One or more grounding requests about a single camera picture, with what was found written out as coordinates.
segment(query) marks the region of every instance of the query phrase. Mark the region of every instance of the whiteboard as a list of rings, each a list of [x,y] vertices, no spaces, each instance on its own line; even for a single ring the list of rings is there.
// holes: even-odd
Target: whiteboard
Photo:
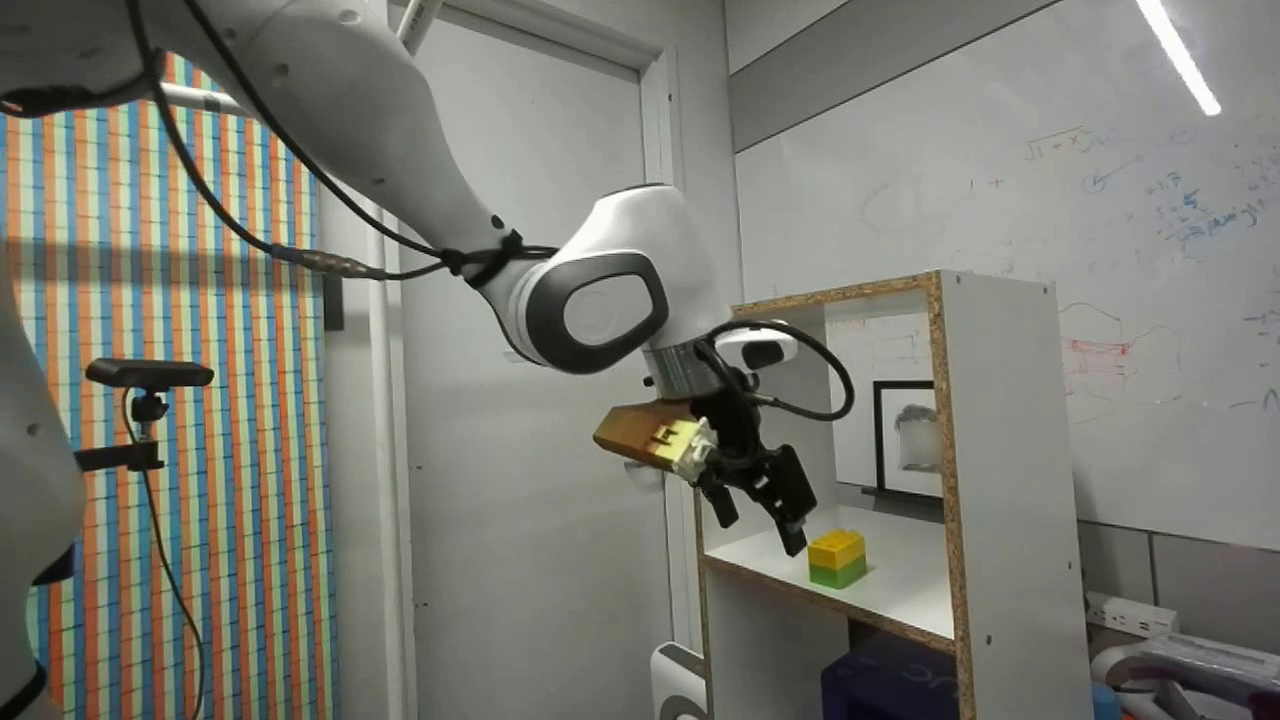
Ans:
[[[1280,548],[1280,5],[1166,12],[1223,116],[1132,0],[1059,0],[741,153],[744,292],[1048,281],[1081,515]]]

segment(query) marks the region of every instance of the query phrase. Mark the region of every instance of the door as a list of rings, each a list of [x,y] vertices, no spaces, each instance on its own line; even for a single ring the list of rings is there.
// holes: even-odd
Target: door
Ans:
[[[460,167],[530,243],[642,181],[636,74],[442,20],[418,62]],[[460,281],[402,287],[402,363],[418,716],[647,716],[665,494],[593,442],[610,402],[647,394],[642,363],[530,368]]]

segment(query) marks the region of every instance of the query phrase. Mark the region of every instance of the black cable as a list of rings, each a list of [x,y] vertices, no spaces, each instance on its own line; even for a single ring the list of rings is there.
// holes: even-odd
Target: black cable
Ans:
[[[121,423],[125,423],[128,439],[138,442],[138,435],[135,435],[135,429],[130,429],[130,421],[128,421],[128,388],[121,392]],[[199,636],[199,623],[195,623],[195,614],[191,614],[191,607],[189,607],[189,599],[184,599],[184,586],[178,586],[178,578],[175,578],[175,572],[171,572],[171,563],[167,563],[167,553],[164,553],[155,492],[150,492],[150,470],[138,470],[138,475],[144,475],[144,494],[149,494],[149,515],[150,515],[150,538],[155,538],[160,569],[164,569],[164,574],[167,574],[167,591],[175,596],[175,607],[184,613],[184,623],[189,623],[189,633],[191,633],[191,638],[195,638],[195,709],[191,709],[191,720],[199,720],[199,713],[203,713],[203,636]]]
[[[195,184],[199,198],[214,213],[214,220],[223,220],[243,243],[252,243],[256,250],[264,256],[277,256],[277,260],[290,260],[290,262],[309,262],[309,267],[320,267],[320,273],[345,273],[345,276],[365,276],[365,281],[414,281],[414,276],[426,276],[426,273],[438,273],[449,262],[426,262],[426,267],[412,267],[412,273],[383,273],[383,267],[368,267],[368,262],[354,262],[354,260],[334,260],[326,250],[299,250],[299,248],[288,248],[288,243],[266,243],[261,237],[252,237],[223,202],[218,195],[208,186],[195,157],[189,153],[178,129],[175,129],[175,116],[171,116],[171,104],[164,95],[164,82],[160,82],[160,72],[150,62],[150,41],[149,41],[149,29],[144,29],[144,14],[138,14],[138,0],[128,0],[128,25],[130,25],[130,45],[135,45],[135,56],[144,62],[144,82],[155,101],[155,112],[160,112],[160,123],[164,123],[164,136],[175,153],[175,159],[184,162],[189,181]]]
[[[256,82],[249,80],[249,72],[239,66],[239,58],[233,56],[233,49],[218,41],[218,31],[210,29],[210,20],[203,14],[199,0],[189,0],[189,12],[195,14],[203,41],[210,45],[210,52],[227,62],[227,72],[236,74],[239,92],[249,95],[249,104],[256,108],[256,116],[279,136],[279,144],[349,207],[354,213],[368,228],[383,232],[389,241],[414,248],[422,256],[442,256],[432,243],[418,243],[412,237],[390,232],[389,224],[381,224],[374,217],[368,217],[297,138],[290,131],[277,118],[277,112],[264,104],[264,95],[256,92]]]
[[[780,401],[780,394],[756,394],[756,388],[744,388],[744,379],[741,379],[737,373],[728,373],[722,360],[721,360],[721,352],[715,352],[715,340],[721,340],[722,333],[737,333],[737,326],[772,326],[772,333],[785,333],[785,334],[800,340],[804,349],[810,349],[810,352],[835,373],[835,379],[839,379],[839,388],[843,388],[843,401],[839,401],[833,412],[819,412],[819,407],[787,402],[787,401]],[[833,421],[846,416],[853,402],[855,402],[855,388],[853,388],[853,376],[846,376],[846,368],[839,363],[839,356],[829,352],[819,340],[810,340],[808,333],[800,333],[800,326],[790,326],[790,322],[774,322],[774,321],[728,321],[728,322],[715,322],[715,326],[705,334],[705,342],[695,349],[695,356],[721,376],[721,385],[722,385],[728,392],[737,392],[737,394],[744,394],[744,401],[750,401],[750,402],[764,402],[764,407],[780,407],[780,412],[790,412],[790,416],[808,416],[808,421],[833,423]]]

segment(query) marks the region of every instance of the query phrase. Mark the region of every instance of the shelf board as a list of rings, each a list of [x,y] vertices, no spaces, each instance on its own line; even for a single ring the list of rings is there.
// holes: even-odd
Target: shelf board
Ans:
[[[858,526],[869,538],[869,574],[846,586],[810,583],[804,553],[787,555],[774,531],[707,548],[707,569],[800,591],[879,633],[952,651],[954,623],[942,524],[871,509],[839,509],[839,524]]]
[[[774,313],[804,313],[804,306],[829,306],[829,304],[858,304],[858,298],[888,298],[888,297],[936,297],[939,273],[922,276],[890,276],[877,285],[846,285],[846,287],[824,287],[824,292],[800,292],[800,297],[774,297],[756,304],[737,304],[737,315],[774,315]]]

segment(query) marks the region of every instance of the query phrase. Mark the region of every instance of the yellow block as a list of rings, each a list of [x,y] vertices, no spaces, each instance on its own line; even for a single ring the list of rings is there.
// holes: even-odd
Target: yellow block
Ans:
[[[843,563],[864,559],[864,531],[833,526],[808,545],[808,569],[839,572]]]
[[[669,458],[669,465],[680,465],[680,455],[687,451],[687,442],[695,442],[695,435],[700,435],[695,421],[671,421],[671,423],[653,430],[647,451]]]

